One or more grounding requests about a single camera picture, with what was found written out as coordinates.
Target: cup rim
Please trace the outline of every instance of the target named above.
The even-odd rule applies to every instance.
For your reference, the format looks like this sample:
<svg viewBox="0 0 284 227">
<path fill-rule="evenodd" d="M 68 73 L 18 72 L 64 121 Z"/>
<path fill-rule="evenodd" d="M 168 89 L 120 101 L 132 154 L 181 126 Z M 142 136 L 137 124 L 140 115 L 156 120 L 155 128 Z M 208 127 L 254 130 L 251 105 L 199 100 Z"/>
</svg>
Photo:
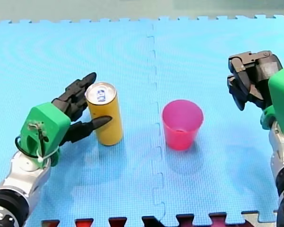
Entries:
<svg viewBox="0 0 284 227">
<path fill-rule="evenodd" d="M 163 111 L 162 111 L 162 114 L 161 114 L 161 117 L 162 117 L 162 121 L 163 121 L 164 126 L 165 126 L 167 129 L 172 130 L 172 131 L 174 131 L 174 132 L 177 132 L 177 133 L 179 133 L 179 134 L 181 134 L 181 133 L 186 134 L 186 133 L 187 133 L 187 132 L 185 132 L 185 131 L 176 131 L 176 130 L 174 130 L 173 128 L 169 127 L 169 126 L 166 124 L 166 122 L 164 121 L 163 114 L 164 114 L 164 111 L 165 111 L 166 107 L 167 107 L 169 104 L 174 103 L 174 102 L 178 102 L 178 101 L 185 101 L 185 102 L 188 102 L 188 103 L 190 103 L 190 104 L 194 104 L 194 105 L 198 108 L 198 110 L 199 110 L 200 113 L 201 113 L 201 117 L 202 117 L 202 118 L 201 118 L 200 122 L 198 123 L 197 127 L 196 127 L 194 130 L 190 130 L 190 131 L 188 131 L 188 132 L 194 132 L 194 131 L 199 130 L 200 127 L 201 127 L 202 124 L 203 124 L 203 121 L 204 121 L 204 114 L 203 114 L 203 111 L 202 111 L 202 109 L 201 109 L 196 103 L 194 103 L 194 102 L 192 102 L 192 101 L 189 101 L 189 100 L 186 100 L 186 99 L 173 100 L 173 101 L 167 103 L 167 104 L 164 106 Z"/>
</svg>

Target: pink plastic cup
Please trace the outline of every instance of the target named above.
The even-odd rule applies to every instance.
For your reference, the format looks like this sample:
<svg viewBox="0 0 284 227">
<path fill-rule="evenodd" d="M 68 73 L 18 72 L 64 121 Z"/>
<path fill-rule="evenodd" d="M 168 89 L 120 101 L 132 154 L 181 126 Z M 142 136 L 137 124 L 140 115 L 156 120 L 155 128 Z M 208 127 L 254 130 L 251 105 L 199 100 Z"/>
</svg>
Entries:
<svg viewBox="0 0 284 227">
<path fill-rule="evenodd" d="M 174 150 L 186 150 L 193 144 L 204 117 L 195 103 L 175 100 L 164 107 L 162 119 L 167 145 Z"/>
</svg>

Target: black cable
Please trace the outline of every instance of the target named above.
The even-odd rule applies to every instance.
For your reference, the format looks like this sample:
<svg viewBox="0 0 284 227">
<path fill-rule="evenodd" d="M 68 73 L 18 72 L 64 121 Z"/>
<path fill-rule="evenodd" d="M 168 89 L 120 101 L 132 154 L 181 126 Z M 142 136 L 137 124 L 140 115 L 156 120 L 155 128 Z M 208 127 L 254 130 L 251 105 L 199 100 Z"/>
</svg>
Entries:
<svg viewBox="0 0 284 227">
<path fill-rule="evenodd" d="M 20 139 L 20 136 L 17 136 L 17 137 L 15 138 L 15 145 L 16 145 L 17 149 L 18 149 L 20 152 L 22 152 L 23 154 L 25 154 L 26 156 L 29 156 L 29 157 L 31 157 L 31 158 L 38 158 L 38 156 L 28 154 L 26 151 L 24 151 L 24 150 L 20 147 L 20 145 L 19 145 L 19 143 L 18 143 L 19 139 Z"/>
<path fill-rule="evenodd" d="M 40 149 L 41 149 L 41 157 L 45 156 L 45 150 L 44 150 L 44 138 L 42 134 L 42 130 L 38 129 L 38 138 L 40 140 Z"/>
</svg>

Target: white cable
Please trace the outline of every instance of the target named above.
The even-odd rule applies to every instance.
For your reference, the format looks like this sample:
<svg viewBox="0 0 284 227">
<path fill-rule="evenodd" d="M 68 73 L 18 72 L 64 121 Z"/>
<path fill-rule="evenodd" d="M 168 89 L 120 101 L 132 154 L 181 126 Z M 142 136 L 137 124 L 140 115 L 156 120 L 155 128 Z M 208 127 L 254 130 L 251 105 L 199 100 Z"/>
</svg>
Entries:
<svg viewBox="0 0 284 227">
<path fill-rule="evenodd" d="M 54 153 L 56 153 L 57 151 L 59 150 L 59 146 L 57 146 L 57 148 L 55 150 L 53 150 L 52 153 L 48 154 L 47 156 L 44 156 L 42 157 L 40 154 L 39 154 L 39 150 L 37 150 L 37 156 L 38 156 L 38 162 L 39 163 L 42 163 L 44 162 L 45 159 L 49 158 L 50 156 L 52 156 Z"/>
</svg>

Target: can lid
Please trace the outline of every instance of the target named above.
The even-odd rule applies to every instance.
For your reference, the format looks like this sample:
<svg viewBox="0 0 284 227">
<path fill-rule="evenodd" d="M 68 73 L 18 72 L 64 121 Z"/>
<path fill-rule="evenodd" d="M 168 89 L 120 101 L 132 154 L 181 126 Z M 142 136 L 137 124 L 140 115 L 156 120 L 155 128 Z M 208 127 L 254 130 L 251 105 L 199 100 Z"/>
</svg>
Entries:
<svg viewBox="0 0 284 227">
<path fill-rule="evenodd" d="M 116 96 L 116 89 L 108 83 L 99 82 L 90 85 L 86 92 L 86 99 L 95 105 L 104 105 L 113 101 Z"/>
</svg>

